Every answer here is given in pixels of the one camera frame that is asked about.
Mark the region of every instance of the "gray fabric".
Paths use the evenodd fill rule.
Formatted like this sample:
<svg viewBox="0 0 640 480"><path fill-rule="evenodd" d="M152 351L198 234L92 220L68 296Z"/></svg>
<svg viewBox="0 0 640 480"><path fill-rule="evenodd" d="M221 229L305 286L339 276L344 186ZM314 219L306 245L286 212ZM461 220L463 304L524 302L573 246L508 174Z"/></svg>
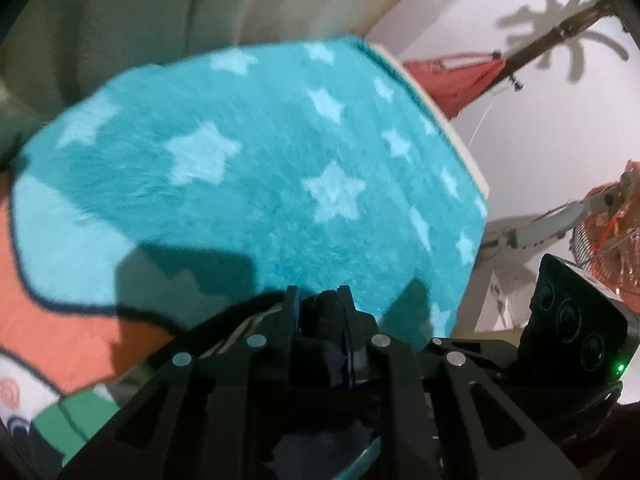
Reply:
<svg viewBox="0 0 640 480"><path fill-rule="evenodd" d="M31 0L0 44L0 160L132 66L228 44L364 35L398 0Z"/></svg>

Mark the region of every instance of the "wooden pole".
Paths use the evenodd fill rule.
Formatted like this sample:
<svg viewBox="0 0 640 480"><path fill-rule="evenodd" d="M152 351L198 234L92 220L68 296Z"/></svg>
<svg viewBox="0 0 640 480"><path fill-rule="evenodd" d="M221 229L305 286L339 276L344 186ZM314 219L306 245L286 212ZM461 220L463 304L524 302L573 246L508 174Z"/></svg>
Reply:
<svg viewBox="0 0 640 480"><path fill-rule="evenodd" d="M591 7L581 10L580 12L568 17L556 27L552 28L541 38L538 38L531 44L528 44L521 50L515 52L507 58L502 71L496 76L494 81L486 88L484 92L501 83L509 76L520 70L525 65L542 56L547 50L558 46L569 38L574 38L578 34L587 30L591 25L596 23L600 18L605 16L613 16L614 12L611 4L607 0L598 0Z"/></svg>

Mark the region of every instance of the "orange fan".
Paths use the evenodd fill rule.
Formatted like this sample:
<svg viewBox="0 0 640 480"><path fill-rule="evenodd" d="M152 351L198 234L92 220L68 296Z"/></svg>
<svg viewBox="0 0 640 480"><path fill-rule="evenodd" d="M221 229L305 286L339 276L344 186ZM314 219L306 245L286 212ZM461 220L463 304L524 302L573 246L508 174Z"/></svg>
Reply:
<svg viewBox="0 0 640 480"><path fill-rule="evenodd" d="M640 312L640 162L628 161L620 182L595 187L587 198L606 189L620 190L622 202L614 206L612 194L609 211L578 224L571 249L579 266Z"/></svg>

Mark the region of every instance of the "white cable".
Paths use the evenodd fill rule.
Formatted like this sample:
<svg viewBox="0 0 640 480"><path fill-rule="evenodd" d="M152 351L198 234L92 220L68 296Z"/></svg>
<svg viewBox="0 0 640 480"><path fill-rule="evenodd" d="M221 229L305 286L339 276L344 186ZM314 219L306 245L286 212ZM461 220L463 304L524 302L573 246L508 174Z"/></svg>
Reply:
<svg viewBox="0 0 640 480"><path fill-rule="evenodd" d="M476 133L478 133L478 130L480 129L480 126L482 125L482 121L484 121L484 118L489 113L489 110L491 110L491 107L494 105L494 101L495 101L496 96L498 96L501 93L507 91L509 88L511 88L511 85L505 86L504 88L499 89L497 92L490 92L490 95L494 96L494 98L491 99L491 102L489 103L489 106L485 110L484 114L482 114L480 122L478 123L478 126L476 126L476 130L474 131L474 134L471 136L471 140L469 141L469 144L467 145L467 147L471 146L471 143L474 141L474 138L476 137Z"/></svg>
<svg viewBox="0 0 640 480"><path fill-rule="evenodd" d="M478 126L476 126L476 130L474 131L474 134L471 136L471 140L469 141L469 144L468 144L467 147L471 146L471 143L476 138L476 133L478 133L478 130L480 129L480 126L482 125L482 121L484 121L484 118L489 113L489 110L491 110L491 107L494 105L494 101L495 101L495 97L489 103L489 107L485 110L484 114L482 114L482 118L480 119L480 122L478 123Z"/></svg>

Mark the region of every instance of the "green fabric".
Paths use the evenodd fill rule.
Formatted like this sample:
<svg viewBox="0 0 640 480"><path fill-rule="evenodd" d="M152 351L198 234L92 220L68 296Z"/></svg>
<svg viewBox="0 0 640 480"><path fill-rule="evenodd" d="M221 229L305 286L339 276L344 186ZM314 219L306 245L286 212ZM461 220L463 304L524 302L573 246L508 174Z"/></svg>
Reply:
<svg viewBox="0 0 640 480"><path fill-rule="evenodd" d="M33 423L44 439L64 455L64 466L117 411L115 402L87 390L47 408Z"/></svg>

